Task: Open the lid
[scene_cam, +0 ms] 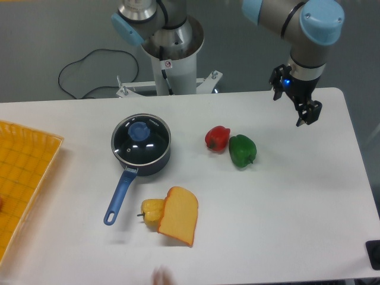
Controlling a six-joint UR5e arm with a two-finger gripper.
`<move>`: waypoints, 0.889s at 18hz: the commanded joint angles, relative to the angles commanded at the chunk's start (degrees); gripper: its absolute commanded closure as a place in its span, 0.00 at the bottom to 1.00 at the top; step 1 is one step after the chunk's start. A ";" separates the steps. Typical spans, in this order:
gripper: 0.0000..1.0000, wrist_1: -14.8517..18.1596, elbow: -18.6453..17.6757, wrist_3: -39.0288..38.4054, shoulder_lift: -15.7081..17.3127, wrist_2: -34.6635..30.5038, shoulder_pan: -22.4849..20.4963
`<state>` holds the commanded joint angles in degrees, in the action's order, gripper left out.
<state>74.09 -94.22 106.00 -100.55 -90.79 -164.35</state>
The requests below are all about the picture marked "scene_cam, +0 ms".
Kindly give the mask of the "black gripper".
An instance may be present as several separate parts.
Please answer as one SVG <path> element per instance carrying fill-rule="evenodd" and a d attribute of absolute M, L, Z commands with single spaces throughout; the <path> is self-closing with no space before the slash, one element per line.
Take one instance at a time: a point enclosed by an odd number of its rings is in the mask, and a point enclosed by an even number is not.
<path fill-rule="evenodd" d="M 310 125 L 319 119 L 322 110 L 322 103 L 312 100 L 312 92 L 319 79 L 300 80 L 291 75 L 291 71 L 293 71 L 293 68 L 284 64 L 273 69 L 269 79 L 269 83 L 274 90 L 273 100 L 280 99 L 282 94 L 285 93 L 293 102 L 297 111 L 299 118 L 296 126 Z"/>

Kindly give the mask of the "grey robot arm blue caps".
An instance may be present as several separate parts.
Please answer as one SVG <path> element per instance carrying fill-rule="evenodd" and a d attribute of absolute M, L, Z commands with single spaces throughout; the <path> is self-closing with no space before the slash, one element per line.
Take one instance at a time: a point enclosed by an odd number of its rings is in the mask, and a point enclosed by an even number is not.
<path fill-rule="evenodd" d="M 269 79 L 274 98 L 285 94 L 294 104 L 298 125 L 318 120 L 322 104 L 312 93 L 324 71 L 330 48 L 344 23 L 335 1 L 243 1 L 244 16 L 291 45 L 285 65 Z M 197 53 L 204 43 L 200 23 L 185 1 L 122 1 L 111 22 L 129 45 L 141 46 L 151 58 L 158 95 L 197 91 Z"/>

